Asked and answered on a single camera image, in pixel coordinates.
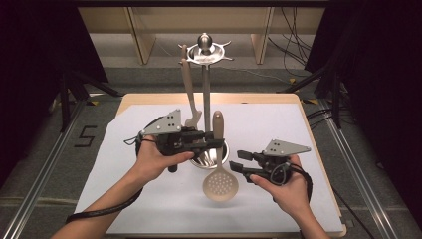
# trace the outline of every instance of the wooden handle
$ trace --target wooden handle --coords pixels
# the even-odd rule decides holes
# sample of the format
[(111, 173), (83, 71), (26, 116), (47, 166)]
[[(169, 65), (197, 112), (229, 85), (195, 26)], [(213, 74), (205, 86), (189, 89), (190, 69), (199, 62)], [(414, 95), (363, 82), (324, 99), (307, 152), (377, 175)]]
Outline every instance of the wooden handle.
[(191, 102), (193, 101), (192, 77), (190, 75), (189, 63), (186, 61), (186, 59), (183, 59), (183, 58), (182, 58), (182, 78), (183, 78), (183, 83), (185, 85), (187, 97), (189, 99), (189, 102)]
[[(212, 130), (215, 139), (224, 138), (224, 118), (220, 111), (214, 112), (212, 118)], [(217, 168), (223, 166), (223, 147), (217, 148)]]
[(182, 59), (187, 59), (187, 46), (186, 45), (182, 46), (181, 57), (182, 57)]
[(224, 118), (220, 111), (216, 111), (212, 118), (212, 130), (215, 139), (224, 138)]

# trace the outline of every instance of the wrist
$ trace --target wrist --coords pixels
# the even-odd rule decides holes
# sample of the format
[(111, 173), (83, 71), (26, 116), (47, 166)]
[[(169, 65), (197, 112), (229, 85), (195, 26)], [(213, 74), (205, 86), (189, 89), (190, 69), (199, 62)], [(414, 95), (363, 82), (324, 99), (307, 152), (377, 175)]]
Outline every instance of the wrist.
[(305, 238), (329, 238), (317, 221), (310, 207), (291, 216), (296, 221), (299, 228), (301, 228)]
[(289, 214), (298, 224), (314, 217), (314, 214), (308, 205), (302, 208), (297, 208)]
[(142, 177), (137, 171), (131, 169), (127, 172), (127, 174), (124, 176), (124, 181), (126, 184), (130, 185), (130, 187), (133, 187), (135, 190), (140, 190), (146, 183), (149, 182), (146, 178)]

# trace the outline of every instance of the white sheet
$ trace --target white sheet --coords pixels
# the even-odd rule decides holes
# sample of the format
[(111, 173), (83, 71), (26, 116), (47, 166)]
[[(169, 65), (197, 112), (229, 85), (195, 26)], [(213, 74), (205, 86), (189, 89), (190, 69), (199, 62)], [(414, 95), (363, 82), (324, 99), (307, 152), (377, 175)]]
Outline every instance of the white sheet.
[[(181, 109), (182, 123), (191, 118), (188, 105), (135, 105), (109, 123), (96, 163), (78, 202), (76, 212), (84, 210), (115, 184), (134, 164), (134, 145), (123, 141), (134, 137), (152, 120)], [(341, 232), (336, 205), (328, 190), (325, 175), (317, 159), (306, 122), (296, 104), (224, 104), (212, 105), (225, 120), (225, 138), (230, 147), (229, 160), (257, 167), (256, 162), (237, 158), (237, 150), (261, 152), (272, 138), (309, 146), (300, 154), (303, 168), (314, 181), (311, 206), (327, 232)], [(204, 128), (203, 116), (199, 129)], [(228, 161), (224, 164), (230, 170)], [(167, 170), (145, 186), (142, 194), (114, 221), (109, 234), (190, 234), (190, 233), (277, 233), (299, 230), (270, 194), (247, 183), (240, 174), (237, 195), (228, 202), (214, 202), (202, 191), (202, 182), (210, 173), (192, 163), (178, 165), (175, 173)]]

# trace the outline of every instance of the metal frame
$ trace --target metal frame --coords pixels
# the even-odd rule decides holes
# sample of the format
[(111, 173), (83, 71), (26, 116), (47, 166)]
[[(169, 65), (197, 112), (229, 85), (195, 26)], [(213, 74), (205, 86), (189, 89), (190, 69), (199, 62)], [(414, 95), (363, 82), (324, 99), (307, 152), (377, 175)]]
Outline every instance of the metal frame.
[(72, 112), (71, 120), (68, 126), (63, 132), (59, 134), (59, 137), (56, 140), (52, 150), (50, 151), (46, 162), (41, 168), (40, 173), (31, 186), (31, 189), (25, 196), (21, 206), (9, 224), (6, 233), (3, 235), (3, 238), (19, 238), (29, 217), (31, 216), (31, 213), (35, 207), (35, 204), (37, 203), (38, 198), (41, 195), (41, 192), (44, 189), (44, 186), (46, 185), (51, 173), (55, 168), (56, 162), (58, 161), (63, 149), (65, 148), (66, 142), (68, 141), (68, 138), (74, 128), (75, 122), (77, 121), (81, 111), (84, 109), (86, 103), (87, 102), (85, 101), (77, 102), (76, 107)]
[[(329, 109), (329, 106), (325, 100), (318, 101), (322, 110)], [(385, 212), (381, 202), (378, 200), (378, 197), (375, 195), (375, 192), (370, 186), (365, 174), (362, 171), (362, 168), (359, 165), (359, 162), (357, 161), (353, 151), (348, 145), (342, 130), (337, 128), (332, 119), (328, 119), (327, 123), (332, 136), (334, 137), (338, 148), (344, 157), (348, 169), (350, 170), (350, 173), (353, 176), (353, 179), (356, 182), (360, 193), (362, 194), (363, 200), (365, 201), (370, 213), (372, 214), (373, 220), (375, 221), (376, 226), (382, 235), (382, 238), (398, 238), (387, 213)]]

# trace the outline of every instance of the ladle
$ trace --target ladle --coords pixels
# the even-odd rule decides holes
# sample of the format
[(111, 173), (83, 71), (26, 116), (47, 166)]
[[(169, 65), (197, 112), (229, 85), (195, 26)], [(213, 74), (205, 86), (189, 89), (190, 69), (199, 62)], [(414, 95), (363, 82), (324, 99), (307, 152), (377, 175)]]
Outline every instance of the ladle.
[[(214, 138), (223, 138), (224, 119), (220, 111), (213, 116)], [(217, 148), (217, 167), (204, 180), (202, 189), (205, 195), (213, 201), (227, 201), (232, 199), (239, 189), (239, 182), (232, 173), (224, 169), (223, 147)]]

